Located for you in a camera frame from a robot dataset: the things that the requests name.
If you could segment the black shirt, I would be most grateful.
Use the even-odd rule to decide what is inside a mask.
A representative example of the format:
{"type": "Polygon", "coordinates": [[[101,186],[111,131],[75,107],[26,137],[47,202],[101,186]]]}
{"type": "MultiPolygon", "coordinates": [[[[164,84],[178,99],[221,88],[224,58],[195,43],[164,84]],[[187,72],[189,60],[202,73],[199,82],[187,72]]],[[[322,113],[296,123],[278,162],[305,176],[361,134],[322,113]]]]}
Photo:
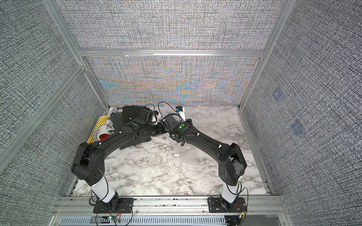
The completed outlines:
{"type": "Polygon", "coordinates": [[[131,121],[138,119],[139,112],[142,108],[147,109],[147,107],[145,107],[145,106],[137,106],[137,105],[123,106],[122,114],[123,114],[124,124],[127,124],[131,121]]]}

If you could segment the clear vacuum bag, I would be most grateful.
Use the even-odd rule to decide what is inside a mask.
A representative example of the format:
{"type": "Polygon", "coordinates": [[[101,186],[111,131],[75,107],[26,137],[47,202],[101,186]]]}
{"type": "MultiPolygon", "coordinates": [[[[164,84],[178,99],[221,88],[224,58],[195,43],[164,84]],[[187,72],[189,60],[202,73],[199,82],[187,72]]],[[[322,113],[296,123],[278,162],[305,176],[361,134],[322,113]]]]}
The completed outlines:
{"type": "Polygon", "coordinates": [[[163,154],[161,169],[166,180],[174,183],[198,184],[218,180],[217,162],[197,147],[176,143],[168,134],[154,138],[163,154]]]}

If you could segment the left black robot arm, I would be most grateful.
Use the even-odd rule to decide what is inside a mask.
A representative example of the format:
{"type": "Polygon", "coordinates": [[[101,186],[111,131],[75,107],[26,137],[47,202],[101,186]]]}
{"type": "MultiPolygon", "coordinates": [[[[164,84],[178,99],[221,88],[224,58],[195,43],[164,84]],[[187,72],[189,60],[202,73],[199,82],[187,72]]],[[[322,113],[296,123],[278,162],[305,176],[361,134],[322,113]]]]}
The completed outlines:
{"type": "Polygon", "coordinates": [[[93,143],[79,145],[74,157],[71,171],[78,179],[85,181],[98,200],[109,203],[116,192],[108,184],[105,173],[105,159],[115,150],[135,146],[151,141],[151,137],[165,134],[162,123],[144,124],[129,122],[118,133],[93,143]]]}

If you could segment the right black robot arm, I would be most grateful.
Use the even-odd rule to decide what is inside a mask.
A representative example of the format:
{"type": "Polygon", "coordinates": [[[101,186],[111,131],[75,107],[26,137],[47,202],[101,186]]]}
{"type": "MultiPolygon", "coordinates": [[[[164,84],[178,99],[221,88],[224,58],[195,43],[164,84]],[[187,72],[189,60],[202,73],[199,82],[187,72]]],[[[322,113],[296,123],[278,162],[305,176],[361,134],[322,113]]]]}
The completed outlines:
{"type": "Polygon", "coordinates": [[[199,131],[192,121],[180,122],[173,116],[168,114],[161,120],[170,138],[181,146],[188,144],[197,147],[218,163],[218,175],[223,181],[221,201],[233,206],[242,191],[240,178],[248,166],[241,148],[236,143],[228,145],[217,141],[199,131]]]}

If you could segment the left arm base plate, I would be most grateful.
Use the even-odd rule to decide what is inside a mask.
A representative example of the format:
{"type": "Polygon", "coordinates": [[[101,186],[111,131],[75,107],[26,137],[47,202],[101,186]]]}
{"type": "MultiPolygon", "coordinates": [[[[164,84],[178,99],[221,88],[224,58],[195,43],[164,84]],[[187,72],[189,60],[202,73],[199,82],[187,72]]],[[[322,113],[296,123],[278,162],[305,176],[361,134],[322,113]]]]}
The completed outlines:
{"type": "Polygon", "coordinates": [[[97,200],[93,213],[131,213],[133,208],[133,198],[114,198],[109,203],[97,200]]]}

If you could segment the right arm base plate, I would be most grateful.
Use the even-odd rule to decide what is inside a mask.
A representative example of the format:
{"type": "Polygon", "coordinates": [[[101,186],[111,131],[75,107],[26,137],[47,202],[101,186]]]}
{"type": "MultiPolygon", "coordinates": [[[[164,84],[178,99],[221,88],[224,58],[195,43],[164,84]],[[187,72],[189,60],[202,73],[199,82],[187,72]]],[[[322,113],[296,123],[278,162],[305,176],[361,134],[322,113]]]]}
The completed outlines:
{"type": "Polygon", "coordinates": [[[245,199],[242,197],[238,197],[232,203],[228,203],[221,196],[209,196],[207,204],[210,213],[242,213],[248,211],[245,199]]]}

